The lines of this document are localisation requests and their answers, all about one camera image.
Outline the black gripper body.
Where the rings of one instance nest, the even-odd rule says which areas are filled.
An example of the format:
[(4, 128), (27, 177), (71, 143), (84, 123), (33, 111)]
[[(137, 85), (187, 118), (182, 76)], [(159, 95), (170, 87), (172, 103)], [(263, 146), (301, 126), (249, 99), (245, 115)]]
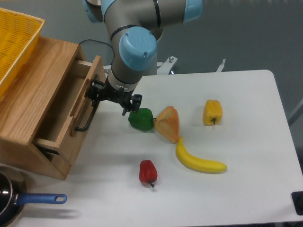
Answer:
[(110, 101), (121, 106), (128, 106), (130, 104), (132, 92), (128, 91), (125, 87), (115, 87), (106, 81), (104, 86), (101, 89), (101, 100)]

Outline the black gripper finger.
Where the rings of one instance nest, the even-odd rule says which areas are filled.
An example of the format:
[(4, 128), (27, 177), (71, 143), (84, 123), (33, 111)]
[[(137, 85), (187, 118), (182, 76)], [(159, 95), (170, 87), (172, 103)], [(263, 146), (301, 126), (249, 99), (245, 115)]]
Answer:
[(127, 112), (138, 112), (141, 106), (143, 96), (140, 94), (130, 95), (122, 101), (123, 112), (125, 116)]
[(98, 106), (103, 99), (104, 82), (92, 80), (85, 93), (85, 97), (92, 101), (92, 106)]

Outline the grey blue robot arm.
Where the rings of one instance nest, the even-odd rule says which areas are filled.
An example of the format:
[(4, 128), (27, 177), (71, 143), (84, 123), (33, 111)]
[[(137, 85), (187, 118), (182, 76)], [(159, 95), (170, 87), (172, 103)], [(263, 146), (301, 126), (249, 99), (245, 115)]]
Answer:
[(104, 100), (118, 103), (123, 114), (140, 108), (142, 95), (133, 92), (156, 58), (154, 33), (195, 20), (203, 10), (201, 0), (85, 0), (83, 5), (92, 22), (105, 23), (114, 52), (105, 82), (92, 81), (85, 96), (94, 108)]

